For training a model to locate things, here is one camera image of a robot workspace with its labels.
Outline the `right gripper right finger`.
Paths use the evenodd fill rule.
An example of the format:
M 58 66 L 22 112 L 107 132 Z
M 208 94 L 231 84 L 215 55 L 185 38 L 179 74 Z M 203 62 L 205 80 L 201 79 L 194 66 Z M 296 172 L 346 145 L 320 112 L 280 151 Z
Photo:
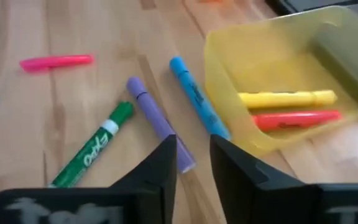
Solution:
M 358 223 L 358 183 L 306 184 L 217 134 L 209 146 L 228 223 Z

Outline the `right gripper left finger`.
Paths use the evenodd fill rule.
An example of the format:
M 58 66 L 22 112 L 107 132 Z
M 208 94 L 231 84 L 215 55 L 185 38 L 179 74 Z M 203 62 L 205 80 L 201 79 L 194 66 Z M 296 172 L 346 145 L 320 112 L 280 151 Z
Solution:
M 109 187 L 9 189 L 0 192 L 0 224 L 171 223 L 177 138 L 166 137 Z

